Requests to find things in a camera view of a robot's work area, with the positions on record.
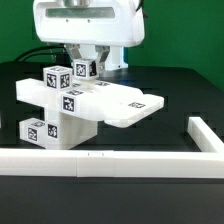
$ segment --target stacked blocks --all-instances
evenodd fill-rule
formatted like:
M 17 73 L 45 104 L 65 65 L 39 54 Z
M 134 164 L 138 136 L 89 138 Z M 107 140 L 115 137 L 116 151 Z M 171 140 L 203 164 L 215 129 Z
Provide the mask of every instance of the stacked blocks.
M 73 61 L 74 75 L 77 79 L 93 80 L 99 77 L 96 71 L 96 61 L 91 59 L 75 59 Z
M 46 149 L 70 149 L 94 137 L 97 122 L 71 113 L 75 108 L 74 96 L 84 93 L 73 87 L 72 69 L 53 66 L 44 68 L 43 72 L 44 82 L 33 79 L 17 82 L 17 99 L 45 110 L 45 121 L 31 118 L 20 122 L 20 138 Z M 73 96 L 72 102 L 69 97 L 64 99 L 67 95 Z
M 98 121 L 126 128 L 163 107 L 162 97 L 89 80 L 94 77 L 90 70 L 93 61 L 76 60 L 74 69 L 78 70 L 81 62 L 86 66 L 81 80 L 72 80 L 72 69 L 54 66 L 44 69 L 44 81 L 17 81 L 17 100 L 44 107 L 45 113 L 45 121 L 32 118 L 20 122 L 21 139 L 46 149 L 70 149 L 96 136 Z

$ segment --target dark table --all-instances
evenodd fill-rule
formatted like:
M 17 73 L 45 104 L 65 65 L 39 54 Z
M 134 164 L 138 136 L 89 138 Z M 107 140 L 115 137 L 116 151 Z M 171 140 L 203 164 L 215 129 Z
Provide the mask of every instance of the dark table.
M 42 79 L 38 63 L 0 64 L 0 146 L 38 148 L 19 139 L 18 124 L 43 109 L 16 101 L 15 81 Z M 105 81 L 165 98 L 160 111 L 127 129 L 99 122 L 80 150 L 199 151 L 187 134 L 200 116 L 223 139 L 224 93 L 191 69 L 131 67 Z M 0 223 L 223 223 L 224 181 L 0 177 Z

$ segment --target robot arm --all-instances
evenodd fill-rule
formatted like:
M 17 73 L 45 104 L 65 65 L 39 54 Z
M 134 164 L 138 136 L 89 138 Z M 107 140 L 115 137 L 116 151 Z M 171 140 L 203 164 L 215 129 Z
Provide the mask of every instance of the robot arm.
M 132 47 L 144 39 L 139 0 L 35 0 L 42 41 Z

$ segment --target white plastic part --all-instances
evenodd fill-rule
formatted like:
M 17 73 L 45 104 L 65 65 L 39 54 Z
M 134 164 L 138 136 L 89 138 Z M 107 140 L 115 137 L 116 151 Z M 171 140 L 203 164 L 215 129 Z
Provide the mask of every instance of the white plastic part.
M 103 8 L 102 13 L 105 10 L 110 13 L 97 18 L 102 13 L 97 12 L 93 16 L 90 12 L 88 15 L 91 8 L 94 12 Z M 55 11 L 48 13 L 49 9 L 70 11 L 56 15 Z M 85 12 L 79 12 L 82 18 L 74 17 L 74 10 L 77 9 L 66 8 L 64 0 L 35 0 L 34 20 L 39 38 L 45 42 L 120 47 L 139 45 L 144 39 L 142 9 L 136 12 L 136 0 L 92 0 Z
M 224 178 L 224 155 L 0 149 L 0 175 Z
M 97 135 L 97 122 L 45 110 L 45 120 L 20 122 L 20 139 L 50 150 L 68 150 Z M 35 127 L 35 123 L 44 123 Z
M 96 59 L 97 52 L 95 46 L 84 45 L 80 46 L 79 52 L 83 58 Z M 124 62 L 124 48 L 123 47 L 110 47 L 110 53 L 105 62 L 105 72 L 114 71 L 121 68 L 127 68 L 128 64 Z
M 136 88 L 102 81 L 84 85 L 87 85 L 87 91 L 74 87 L 58 92 L 45 88 L 42 81 L 26 79 L 16 83 L 17 100 L 82 119 L 105 120 L 121 128 L 159 110 L 164 104 L 162 97 L 143 95 Z
M 188 133 L 202 152 L 224 153 L 224 144 L 200 117 L 190 117 Z

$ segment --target white block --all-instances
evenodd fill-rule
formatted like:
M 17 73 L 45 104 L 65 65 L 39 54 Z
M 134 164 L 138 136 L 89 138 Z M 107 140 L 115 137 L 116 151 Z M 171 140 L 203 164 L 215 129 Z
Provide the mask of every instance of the white block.
M 42 81 L 34 79 L 16 82 L 16 91 L 17 100 L 92 121 L 104 120 L 104 107 L 109 103 L 99 94 L 77 88 L 62 92 L 51 91 L 44 87 Z M 68 104 L 72 106 L 70 110 L 70 107 L 63 109 L 65 101 L 69 101 Z
M 66 150 L 97 135 L 97 122 L 45 110 L 46 149 Z
M 77 79 L 92 80 L 99 77 L 96 72 L 96 61 L 92 59 L 73 60 L 74 76 Z
M 77 153 L 77 177 L 114 176 L 114 151 L 79 151 Z
M 44 121 L 31 118 L 19 123 L 20 139 L 45 147 L 46 124 Z
M 51 90 L 66 90 L 72 87 L 72 69 L 62 66 L 44 68 L 45 87 Z
M 202 152 L 224 152 L 224 144 L 200 117 L 190 117 L 188 133 Z
M 76 176 L 76 161 L 75 151 L 0 148 L 0 175 Z
M 92 121 L 104 120 L 108 104 L 101 95 L 79 90 L 70 90 L 61 95 L 63 113 Z
M 143 95 L 139 89 L 101 81 L 82 81 L 86 91 L 73 87 L 51 91 L 43 82 L 27 79 L 16 83 L 17 99 L 91 121 L 128 127 L 164 105 L 164 99 Z
M 138 99 L 123 104 L 111 105 L 105 112 L 107 116 L 105 123 L 126 128 L 161 109 L 163 105 L 164 98 L 149 94 L 143 95 Z

